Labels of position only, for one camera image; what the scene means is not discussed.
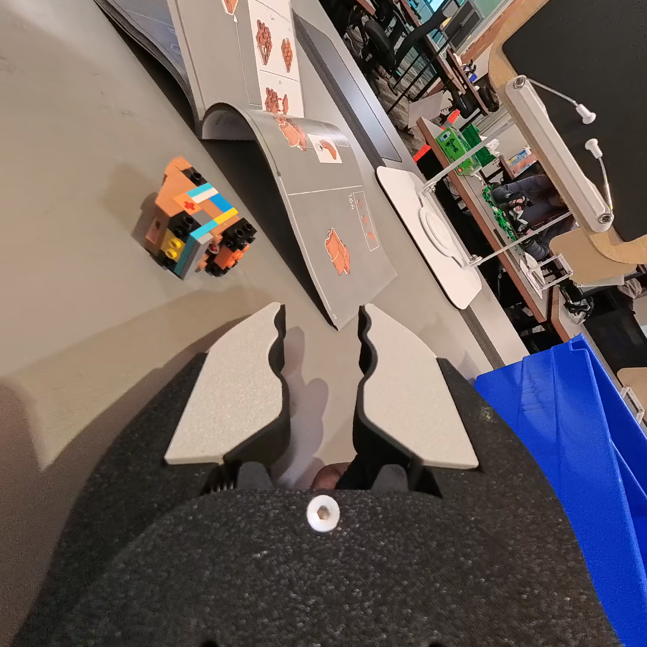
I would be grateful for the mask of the multicoloured toy brick model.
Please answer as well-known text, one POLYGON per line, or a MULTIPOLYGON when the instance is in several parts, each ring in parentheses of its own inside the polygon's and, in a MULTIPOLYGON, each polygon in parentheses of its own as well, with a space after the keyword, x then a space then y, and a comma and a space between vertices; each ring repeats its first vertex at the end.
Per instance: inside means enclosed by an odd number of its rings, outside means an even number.
POLYGON ((249 251, 257 229, 184 157, 166 166, 144 249, 181 280, 227 275, 249 251))

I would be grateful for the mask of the grey desk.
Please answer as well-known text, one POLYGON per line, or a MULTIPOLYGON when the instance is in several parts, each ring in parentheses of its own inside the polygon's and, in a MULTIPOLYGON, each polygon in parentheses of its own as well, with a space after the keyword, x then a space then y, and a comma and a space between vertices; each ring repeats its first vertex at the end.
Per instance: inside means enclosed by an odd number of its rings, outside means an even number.
POLYGON ((201 142, 181 90, 93 1, 1 2, 1 645, 39 592, 66 518, 114 438, 197 353, 287 307, 292 445, 307 484, 349 461, 357 318, 311 297, 251 142, 201 142), (181 281, 141 238, 182 155, 259 229, 229 276, 181 281))

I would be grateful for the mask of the toy brick instruction booklet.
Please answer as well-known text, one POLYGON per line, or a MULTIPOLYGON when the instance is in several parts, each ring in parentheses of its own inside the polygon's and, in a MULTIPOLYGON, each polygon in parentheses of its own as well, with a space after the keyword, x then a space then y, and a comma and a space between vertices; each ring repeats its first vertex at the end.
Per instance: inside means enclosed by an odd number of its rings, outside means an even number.
POLYGON ((351 117, 316 119, 331 65, 292 1, 96 1, 188 101, 203 141, 250 141, 270 169, 326 318, 343 329, 396 276, 380 243, 351 117))

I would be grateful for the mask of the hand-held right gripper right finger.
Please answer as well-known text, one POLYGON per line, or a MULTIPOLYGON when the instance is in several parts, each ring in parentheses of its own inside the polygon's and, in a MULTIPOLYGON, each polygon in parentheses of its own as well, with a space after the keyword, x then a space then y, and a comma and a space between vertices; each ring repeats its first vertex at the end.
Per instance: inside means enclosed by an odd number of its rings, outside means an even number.
POLYGON ((352 442, 378 464, 472 470, 479 460, 438 356, 374 304, 360 307, 352 442))

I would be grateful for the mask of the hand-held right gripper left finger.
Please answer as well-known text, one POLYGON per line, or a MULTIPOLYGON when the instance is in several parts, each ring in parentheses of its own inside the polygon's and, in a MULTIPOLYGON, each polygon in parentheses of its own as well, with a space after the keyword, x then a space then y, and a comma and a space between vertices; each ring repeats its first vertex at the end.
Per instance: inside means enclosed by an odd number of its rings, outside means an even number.
POLYGON ((270 469, 290 444, 286 308, 274 302, 207 351, 164 460, 168 465, 248 462, 270 469))

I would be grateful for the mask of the green box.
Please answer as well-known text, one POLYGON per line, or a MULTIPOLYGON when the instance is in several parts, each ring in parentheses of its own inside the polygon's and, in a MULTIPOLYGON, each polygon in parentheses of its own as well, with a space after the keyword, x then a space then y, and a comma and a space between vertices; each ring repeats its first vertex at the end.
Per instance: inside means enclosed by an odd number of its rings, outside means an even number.
MULTIPOLYGON (((472 145, 465 140, 464 136, 451 125, 445 127, 441 134, 435 137, 435 141, 449 162, 457 161, 458 158, 464 156, 472 148, 472 145)), ((454 168, 454 172, 460 176, 467 176, 477 173, 481 168, 481 163, 473 155, 454 168)))

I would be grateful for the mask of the green toy brick foliage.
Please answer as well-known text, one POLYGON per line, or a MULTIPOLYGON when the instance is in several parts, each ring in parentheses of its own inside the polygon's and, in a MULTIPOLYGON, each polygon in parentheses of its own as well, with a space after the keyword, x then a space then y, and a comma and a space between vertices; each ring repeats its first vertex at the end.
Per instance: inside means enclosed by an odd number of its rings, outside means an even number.
POLYGON ((506 232, 511 240, 516 241, 518 240, 518 235, 516 229, 514 228, 514 223, 511 224, 505 212, 499 206, 497 206, 496 202, 492 198, 492 190, 494 188, 495 187, 493 185, 486 184, 486 186, 482 190, 483 198, 492 211, 498 226, 506 232))

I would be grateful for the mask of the clear acrylic holder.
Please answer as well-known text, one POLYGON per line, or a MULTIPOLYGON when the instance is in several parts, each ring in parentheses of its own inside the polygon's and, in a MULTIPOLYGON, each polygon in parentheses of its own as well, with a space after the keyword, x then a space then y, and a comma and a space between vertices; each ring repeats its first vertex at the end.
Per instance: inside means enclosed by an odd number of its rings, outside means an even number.
POLYGON ((541 298, 551 287, 570 279, 574 274, 573 268, 562 254, 552 255, 544 261, 536 261, 532 256, 524 254, 520 258, 520 269, 541 298))

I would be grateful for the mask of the blue plastic bin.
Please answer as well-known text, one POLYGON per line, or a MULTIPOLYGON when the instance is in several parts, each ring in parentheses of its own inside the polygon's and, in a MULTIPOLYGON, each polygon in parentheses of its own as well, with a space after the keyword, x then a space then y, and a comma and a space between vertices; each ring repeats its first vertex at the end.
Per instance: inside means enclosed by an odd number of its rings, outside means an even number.
POLYGON ((553 487, 612 627, 646 645, 646 434, 583 335, 478 376, 475 389, 553 487))

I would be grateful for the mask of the curved plywood board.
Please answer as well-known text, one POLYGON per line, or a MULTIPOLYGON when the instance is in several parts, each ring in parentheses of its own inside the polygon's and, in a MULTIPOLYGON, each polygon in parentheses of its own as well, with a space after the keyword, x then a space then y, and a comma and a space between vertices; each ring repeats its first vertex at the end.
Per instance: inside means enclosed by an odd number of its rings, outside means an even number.
POLYGON ((620 279, 646 264, 646 236, 623 241, 615 227, 598 233, 579 227, 556 236, 549 246, 563 256, 573 270, 571 279, 581 285, 620 279))

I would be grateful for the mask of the black office chair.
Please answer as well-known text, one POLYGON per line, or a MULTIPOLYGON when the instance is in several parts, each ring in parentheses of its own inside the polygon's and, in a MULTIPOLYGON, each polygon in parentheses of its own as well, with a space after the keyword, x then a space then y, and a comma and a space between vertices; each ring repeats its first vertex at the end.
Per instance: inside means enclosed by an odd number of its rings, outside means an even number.
POLYGON ((384 28, 374 19, 368 19, 359 27, 363 41, 360 54, 360 70, 370 75, 382 67, 387 73, 396 70, 395 45, 405 30, 405 24, 395 18, 395 25, 387 34, 384 28))

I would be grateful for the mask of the monitor with white stand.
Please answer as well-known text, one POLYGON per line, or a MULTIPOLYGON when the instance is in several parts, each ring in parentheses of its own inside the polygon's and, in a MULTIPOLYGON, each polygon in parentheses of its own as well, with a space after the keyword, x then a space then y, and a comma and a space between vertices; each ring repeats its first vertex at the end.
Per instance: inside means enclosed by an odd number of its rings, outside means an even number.
POLYGON ((587 230, 591 246, 616 263, 646 263, 646 2, 515 1, 492 44, 489 75, 499 97, 587 230), (592 231, 549 153, 512 103, 506 86, 528 77, 581 103, 596 118, 583 124, 571 104, 539 88, 548 117, 583 174, 604 190, 598 140, 613 200, 608 230, 592 231))

